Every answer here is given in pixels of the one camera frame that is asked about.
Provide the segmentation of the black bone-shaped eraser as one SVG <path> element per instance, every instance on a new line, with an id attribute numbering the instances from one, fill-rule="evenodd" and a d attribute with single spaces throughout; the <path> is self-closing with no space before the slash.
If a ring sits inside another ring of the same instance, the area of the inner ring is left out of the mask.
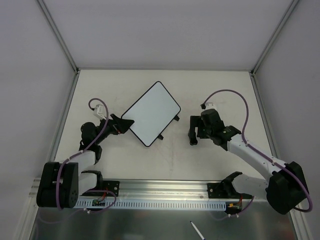
<path id="1" fill-rule="evenodd" d="M 197 139 L 191 139 L 191 140 L 189 141 L 189 144 L 190 144 L 191 146 L 195 146 L 195 145 L 198 144 L 198 140 L 197 140 Z"/>

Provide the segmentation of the white whiteboard black frame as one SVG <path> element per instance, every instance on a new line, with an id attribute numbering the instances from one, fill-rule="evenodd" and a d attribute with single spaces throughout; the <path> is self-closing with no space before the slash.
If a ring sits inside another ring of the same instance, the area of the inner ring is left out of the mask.
<path id="1" fill-rule="evenodd" d="M 134 120 L 130 131 L 145 147 L 150 147 L 180 112 L 180 105 L 163 83 L 157 81 L 121 118 Z"/>

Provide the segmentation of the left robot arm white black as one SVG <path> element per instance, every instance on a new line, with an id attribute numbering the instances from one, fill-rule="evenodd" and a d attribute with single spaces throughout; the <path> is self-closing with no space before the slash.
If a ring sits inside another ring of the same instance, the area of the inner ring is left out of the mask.
<path id="1" fill-rule="evenodd" d="M 60 163 L 47 162 L 42 170 L 36 203 L 42 208 L 73 208 L 79 196 L 90 191 L 99 195 L 105 184 L 101 172 L 89 170 L 99 162 L 103 149 L 100 143 L 109 135 L 125 134 L 135 123 L 112 114 L 102 118 L 99 125 L 84 123 L 81 128 L 79 151 Z"/>

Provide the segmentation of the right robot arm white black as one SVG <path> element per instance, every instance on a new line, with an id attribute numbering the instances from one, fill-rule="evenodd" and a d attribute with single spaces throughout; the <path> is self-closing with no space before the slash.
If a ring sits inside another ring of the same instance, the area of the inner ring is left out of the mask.
<path id="1" fill-rule="evenodd" d="M 189 118 L 189 143 L 198 144 L 198 139 L 210 139 L 225 151 L 230 152 L 253 167 L 262 177 L 248 176 L 235 171 L 219 185 L 209 190 L 209 196 L 241 198 L 244 194 L 267 200 L 278 213 L 285 215 L 303 200 L 312 210 L 312 201 L 301 166 L 296 162 L 286 163 L 258 150 L 243 133 L 232 125 L 226 126 L 215 109 L 206 109 L 200 115 Z"/>

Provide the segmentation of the white marker pen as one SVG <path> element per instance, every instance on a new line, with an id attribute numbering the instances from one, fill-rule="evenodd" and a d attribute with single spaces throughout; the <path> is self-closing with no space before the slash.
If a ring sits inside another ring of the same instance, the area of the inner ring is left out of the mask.
<path id="1" fill-rule="evenodd" d="M 200 237 L 201 240 L 205 240 L 205 237 L 202 235 L 202 233 L 200 232 L 200 230 L 197 228 L 197 226 L 190 221 L 191 226 L 194 228 L 195 232 L 197 233 L 197 235 Z"/>

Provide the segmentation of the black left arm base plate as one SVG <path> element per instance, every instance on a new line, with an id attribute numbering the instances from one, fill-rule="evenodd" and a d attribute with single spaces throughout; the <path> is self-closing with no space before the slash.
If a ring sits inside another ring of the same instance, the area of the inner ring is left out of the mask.
<path id="1" fill-rule="evenodd" d="M 93 188 L 93 190 L 97 190 L 98 192 L 88 190 L 87 192 L 83 193 L 82 196 L 102 197 L 105 194 L 106 197 L 112 197 L 113 195 L 111 193 L 105 192 L 110 191 L 113 194 L 115 194 L 116 197 L 118 197 L 120 190 L 120 182 L 115 180 L 104 180 L 100 186 Z"/>

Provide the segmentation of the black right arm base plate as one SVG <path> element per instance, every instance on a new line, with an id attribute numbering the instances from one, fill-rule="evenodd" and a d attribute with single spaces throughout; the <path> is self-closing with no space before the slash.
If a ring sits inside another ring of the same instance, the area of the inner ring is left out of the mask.
<path id="1" fill-rule="evenodd" d="M 247 193 L 239 193 L 231 183 L 209 182 L 206 184 L 209 199 L 251 199 L 253 196 Z"/>

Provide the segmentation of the aluminium mounting rail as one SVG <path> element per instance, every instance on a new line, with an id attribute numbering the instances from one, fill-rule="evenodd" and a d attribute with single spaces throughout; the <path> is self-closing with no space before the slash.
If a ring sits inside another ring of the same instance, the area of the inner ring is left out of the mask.
<path id="1" fill-rule="evenodd" d="M 104 179 L 103 181 L 119 181 L 120 189 L 118 197 L 124 198 L 129 196 L 136 197 L 156 197 L 156 198 L 167 198 L 167 199 L 182 199 L 182 198 L 191 198 L 195 197 L 196 199 L 219 199 L 219 198 L 209 198 L 207 192 L 207 183 L 228 183 L 232 184 L 233 177 L 229 177 L 223 181 L 187 181 L 187 180 L 114 180 L 114 179 Z M 31 191 L 29 193 L 30 197 L 37 198 L 37 192 L 40 185 L 40 178 L 36 178 L 33 181 Z M 257 197 L 262 197 L 266 194 L 267 183 L 260 178 L 253 178 L 252 183 L 247 184 L 248 189 L 241 190 L 235 189 L 238 193 L 249 194 L 254 187 L 257 187 L 262 192 L 255 194 Z M 111 193 L 112 196 L 115 196 L 114 193 L 105 190 L 106 193 Z"/>

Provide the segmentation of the left aluminium frame post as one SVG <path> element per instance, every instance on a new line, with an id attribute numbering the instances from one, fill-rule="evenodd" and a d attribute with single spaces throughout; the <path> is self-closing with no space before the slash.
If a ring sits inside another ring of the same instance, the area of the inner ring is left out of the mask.
<path id="1" fill-rule="evenodd" d="M 67 62 L 69 63 L 72 71 L 77 74 L 79 71 L 79 68 L 78 68 L 74 58 L 72 57 L 72 54 L 71 54 L 63 36 L 62 36 L 46 2 L 44 0 L 35 0 L 35 2 L 38 5 L 40 11 L 42 12 L 50 30 L 52 31 L 58 45 L 60 46 L 60 48 L 61 48 L 61 50 L 67 60 Z"/>

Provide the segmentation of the aluminium frame post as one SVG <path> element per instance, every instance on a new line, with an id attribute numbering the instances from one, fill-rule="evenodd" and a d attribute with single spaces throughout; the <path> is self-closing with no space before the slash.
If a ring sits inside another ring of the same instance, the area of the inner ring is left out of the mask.
<path id="1" fill-rule="evenodd" d="M 35 0 L 35 2 L 38 5 L 40 11 L 42 12 L 50 30 L 52 31 L 58 45 L 60 46 L 60 48 L 61 48 L 61 50 L 67 60 L 67 62 L 69 63 L 72 71 L 77 74 L 79 71 L 79 68 L 78 68 L 74 58 L 72 57 L 72 54 L 71 54 L 63 36 L 62 36 L 46 2 L 44 0 Z"/>
<path id="2" fill-rule="evenodd" d="M 285 27 L 286 23 L 290 19 L 291 15 L 297 8 L 298 4 L 300 3 L 300 0 L 291 0 L 288 7 L 286 8 L 284 14 L 280 18 L 278 24 L 276 25 L 274 31 L 272 32 L 270 38 L 268 39 L 265 47 L 263 48 L 260 56 L 258 57 L 256 63 L 254 64 L 253 68 L 250 71 L 250 74 L 252 76 L 255 76 L 255 74 L 258 72 L 259 68 L 262 66 L 265 58 L 271 51 L 273 45 L 275 44 L 276 40 L 278 39 L 279 35 L 281 34 L 283 28 Z"/>

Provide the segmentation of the right aluminium frame post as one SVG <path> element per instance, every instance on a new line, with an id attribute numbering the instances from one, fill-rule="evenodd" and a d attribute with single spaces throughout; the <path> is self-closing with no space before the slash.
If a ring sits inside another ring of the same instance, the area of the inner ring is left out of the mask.
<path id="1" fill-rule="evenodd" d="M 298 4 L 300 3 L 300 0 L 291 0 L 288 7 L 286 8 L 284 14 L 280 18 L 278 24 L 276 25 L 274 31 L 272 32 L 270 38 L 268 39 L 265 47 L 263 48 L 260 56 L 258 57 L 256 63 L 254 64 L 253 68 L 250 71 L 250 74 L 252 76 L 255 76 L 255 74 L 258 72 L 259 68 L 262 66 L 265 58 L 271 51 L 273 45 L 275 44 L 276 40 L 278 39 L 279 35 L 281 34 L 283 28 L 285 27 L 286 23 L 290 19 L 291 15 L 297 8 Z"/>

